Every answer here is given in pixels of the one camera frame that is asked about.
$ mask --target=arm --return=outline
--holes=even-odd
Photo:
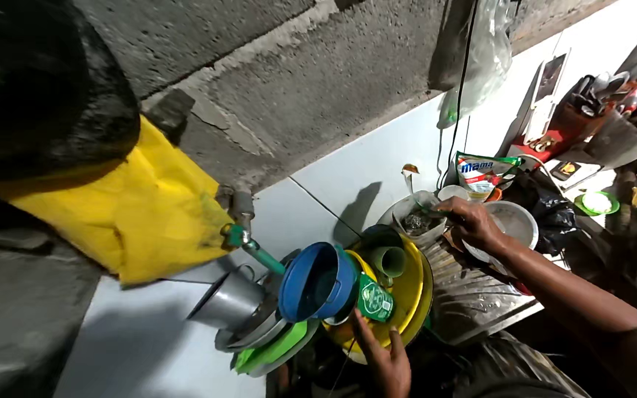
[[[482,205],[452,198],[457,234],[515,274],[557,320],[574,331],[637,397],[637,310],[503,234]]]

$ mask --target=yellow plate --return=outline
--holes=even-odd
[[[424,285],[422,286],[422,295],[419,297],[419,304],[414,312],[412,320],[410,320],[407,327],[402,331],[400,337],[402,342],[406,346],[410,344],[412,339],[417,337],[417,333],[424,326],[424,321],[429,316],[429,311],[432,309],[432,298],[434,297],[434,279],[432,277],[432,268],[429,266],[429,261],[421,254],[422,269],[424,270]]]
[[[405,272],[401,276],[395,277],[393,281],[391,292],[395,298],[395,312],[387,322],[368,321],[368,326],[372,329],[372,333],[383,347],[387,347],[390,344],[390,327],[394,326],[401,334],[409,325],[420,303],[420,296],[422,295],[424,284],[425,274],[421,253],[414,243],[405,237],[401,236],[401,238],[404,250],[407,253],[407,264]],[[367,266],[364,261],[359,262],[361,266]],[[366,275],[375,278],[372,269],[370,271],[372,275],[367,272]],[[325,323],[323,326],[335,343],[341,345],[345,350],[349,349],[353,340],[352,327],[349,322],[335,327],[331,327]],[[353,344],[351,352],[362,354],[357,344]]]

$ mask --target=metal pot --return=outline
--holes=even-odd
[[[221,330],[241,331],[264,299],[262,286],[234,270],[213,283],[188,319]]]

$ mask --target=plastic bag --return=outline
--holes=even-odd
[[[530,176],[515,180],[522,195],[517,200],[518,204],[525,207],[537,222],[539,239],[535,251],[558,255],[570,234],[577,230],[574,204],[562,198],[559,193],[544,188]]]
[[[505,30],[510,23],[506,0],[481,0],[476,10],[471,34],[469,63],[466,67],[464,93],[459,115],[463,118],[496,92],[505,81],[512,63],[510,39]],[[459,87],[447,92],[437,127],[445,129],[456,123]]]
[[[483,202],[501,179],[514,177],[522,163],[518,157],[480,157],[456,152],[456,175],[469,193],[469,200]]]
[[[117,60],[69,0],[0,1],[0,180],[123,161],[139,106]]]

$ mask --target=gray concrete wall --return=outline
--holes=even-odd
[[[516,53],[611,2],[524,0],[512,27]],[[181,149],[222,183],[243,178],[261,188],[421,104],[437,94],[428,71],[441,58],[432,60],[446,4],[371,0],[339,9],[318,0],[175,85],[204,104]],[[225,122],[213,125],[218,112]]]
[[[144,97],[272,30],[313,0],[74,0]]]

